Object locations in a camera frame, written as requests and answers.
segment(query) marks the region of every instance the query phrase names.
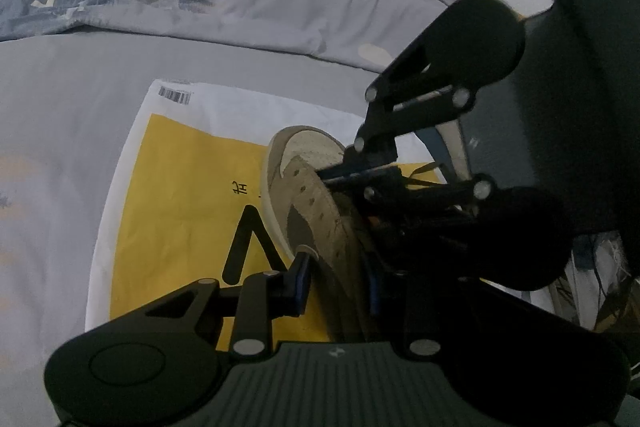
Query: silver screw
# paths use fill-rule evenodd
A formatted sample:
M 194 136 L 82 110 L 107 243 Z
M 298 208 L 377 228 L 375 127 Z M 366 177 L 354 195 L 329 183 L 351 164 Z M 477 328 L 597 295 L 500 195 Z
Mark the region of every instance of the silver screw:
M 364 150 L 364 138 L 358 136 L 353 142 L 353 148 L 356 152 L 362 152 Z
M 369 103 L 373 102 L 377 96 L 378 90 L 373 86 L 367 87 L 367 90 L 364 92 L 364 99 Z
M 458 109 L 462 109 L 465 107 L 466 103 L 469 101 L 471 97 L 471 93 L 466 87 L 461 87 L 457 89 L 456 92 L 451 97 L 451 101 L 453 102 L 453 107 L 457 107 Z
M 238 355 L 250 357 L 263 352 L 265 347 L 264 342 L 258 339 L 242 339 L 234 344 L 233 349 Z
M 409 351 L 419 357 L 432 357 L 440 350 L 440 348 L 441 346 L 439 343 L 429 339 L 418 339 L 409 345 Z
M 477 184 L 474 185 L 474 197 L 476 200 L 485 200 L 489 196 L 491 196 L 491 192 L 494 188 L 491 186 L 491 183 L 487 180 L 481 180 Z
M 376 191 L 373 187 L 364 188 L 364 198 L 367 201 L 371 201 L 376 196 Z

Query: shoe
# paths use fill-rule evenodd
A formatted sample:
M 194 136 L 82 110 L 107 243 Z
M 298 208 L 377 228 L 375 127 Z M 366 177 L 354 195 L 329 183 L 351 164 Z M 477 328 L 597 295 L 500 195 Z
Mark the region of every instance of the shoe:
M 331 194 L 316 174 L 343 155 L 344 146 L 322 130 L 279 131 L 262 165 L 262 215 L 291 259 L 308 251 L 318 261 L 314 282 L 332 340 L 368 341 L 377 329 L 369 316 L 361 256 L 372 242 L 350 198 Z

